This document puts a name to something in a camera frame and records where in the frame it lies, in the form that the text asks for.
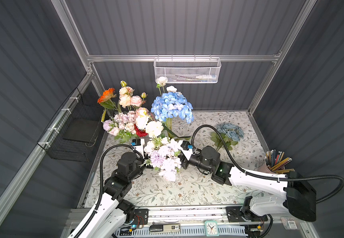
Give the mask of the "pink rose flower stem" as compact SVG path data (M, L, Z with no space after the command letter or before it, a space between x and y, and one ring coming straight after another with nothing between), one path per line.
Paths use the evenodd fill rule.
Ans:
M133 111L138 110L146 103L147 94L143 92L140 96L132 96L130 98L130 107Z

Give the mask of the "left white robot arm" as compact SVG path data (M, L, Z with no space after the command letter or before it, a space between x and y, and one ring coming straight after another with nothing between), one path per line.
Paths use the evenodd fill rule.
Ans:
M135 206L124 200L132 188L132 181L144 171L141 165L145 161L144 140L140 144L118 144L106 149L99 160L99 195L94 206L87 212L79 225L71 232L70 238L109 238L123 224L134 216ZM103 179L103 162L107 153L115 148L125 147L126 152L119 160L117 173L107 180Z

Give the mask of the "orange gerbera flower stem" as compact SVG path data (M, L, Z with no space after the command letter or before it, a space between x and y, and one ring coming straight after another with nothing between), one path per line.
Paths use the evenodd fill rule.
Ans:
M121 106L119 105L119 98L114 88L109 88L103 92L98 98L97 103L107 110L122 112Z

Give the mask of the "white rose flower stem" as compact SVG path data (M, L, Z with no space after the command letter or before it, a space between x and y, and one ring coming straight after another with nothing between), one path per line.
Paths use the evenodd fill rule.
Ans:
M162 96L164 93L176 93L177 88L174 86L168 86L165 87L166 84L168 83L168 78L165 76L161 76L155 79L155 82L157 84L157 88L159 90L160 95Z

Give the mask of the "cream rose flower spray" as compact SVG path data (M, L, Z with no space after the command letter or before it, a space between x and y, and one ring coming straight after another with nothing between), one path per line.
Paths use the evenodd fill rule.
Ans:
M119 105L122 108L131 109L131 99L134 89L127 85L125 81L120 81L121 88L119 90Z

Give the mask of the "red gerbera flower stem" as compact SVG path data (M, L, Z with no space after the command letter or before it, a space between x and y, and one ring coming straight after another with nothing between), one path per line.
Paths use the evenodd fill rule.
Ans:
M139 138L142 138L148 135L145 130L140 130L137 126L135 126L135 131L136 131L136 135Z

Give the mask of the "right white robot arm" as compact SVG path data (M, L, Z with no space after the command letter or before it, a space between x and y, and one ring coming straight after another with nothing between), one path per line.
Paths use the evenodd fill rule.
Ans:
M344 178L337 175L303 177L294 171L279 175L247 170L238 165L230 153L231 162L224 162L213 147L197 149L192 140L184 140L181 148L179 158L184 169L192 165L218 184L247 186L270 194L264 197L250 195L244 199L239 214L247 221L272 214L291 214L300 220L314 222L317 204L332 198L344 187ZM310 181L324 179L337 179L339 184L329 194L317 198Z

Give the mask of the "dark blue hydrangea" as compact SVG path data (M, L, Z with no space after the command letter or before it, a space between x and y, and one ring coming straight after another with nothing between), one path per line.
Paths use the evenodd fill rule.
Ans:
M188 136L178 136L172 131L172 119L180 118L190 124L194 121L192 110L192 104L181 92L163 93L155 98L151 106L151 113L162 123L168 136L179 139L187 139Z

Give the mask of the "white peony flower stem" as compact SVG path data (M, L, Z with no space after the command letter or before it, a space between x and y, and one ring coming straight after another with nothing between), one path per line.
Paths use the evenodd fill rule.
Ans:
M148 109L140 107L135 112L136 127L145 132L149 137L156 138L161 136L164 126L160 121L154 121Z

